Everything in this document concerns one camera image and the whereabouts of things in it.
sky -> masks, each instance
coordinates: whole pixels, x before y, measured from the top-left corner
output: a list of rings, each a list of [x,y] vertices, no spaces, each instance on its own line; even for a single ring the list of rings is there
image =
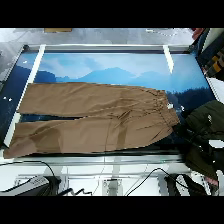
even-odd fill
[[[172,72],[164,54],[45,53],[39,71],[53,73],[56,77],[68,76],[78,81],[79,78],[88,77],[91,72],[101,71],[102,74],[102,71],[105,71],[106,74],[107,69],[119,68],[130,73],[132,84],[136,82],[137,85],[145,87],[155,86],[160,89],[161,83],[161,89],[171,92],[208,88],[207,81],[193,55],[175,54],[171,55],[171,58],[174,64]],[[31,69],[34,59],[35,56],[32,54],[23,54],[23,59],[17,65]]]

pants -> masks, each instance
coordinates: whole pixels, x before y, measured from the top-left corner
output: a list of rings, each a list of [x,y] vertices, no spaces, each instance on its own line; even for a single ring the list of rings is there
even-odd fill
[[[75,120],[16,124],[4,158],[32,153],[90,153],[150,145],[179,122],[165,91],[87,83],[30,84],[19,112]]]

brown fabric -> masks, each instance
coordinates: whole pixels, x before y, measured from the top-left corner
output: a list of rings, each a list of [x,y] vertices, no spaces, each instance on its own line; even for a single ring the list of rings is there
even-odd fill
[[[179,120],[165,91],[87,83],[32,84],[20,113],[83,116],[16,124],[4,158],[31,153],[90,153],[150,145]]]

brown pants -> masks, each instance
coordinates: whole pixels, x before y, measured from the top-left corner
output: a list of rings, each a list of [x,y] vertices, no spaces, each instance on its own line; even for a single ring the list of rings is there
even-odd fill
[[[30,84],[22,114],[83,117],[16,124],[4,158],[31,153],[104,152],[150,145],[179,122],[165,91],[87,83]]]

brown object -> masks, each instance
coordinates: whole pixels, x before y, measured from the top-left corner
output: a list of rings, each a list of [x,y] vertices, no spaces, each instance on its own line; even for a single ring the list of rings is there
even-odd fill
[[[72,28],[44,28],[45,33],[71,32]]]
[[[31,153],[90,153],[150,145],[179,122],[165,91],[87,83],[30,84],[20,113],[82,116],[16,124],[4,158]]]

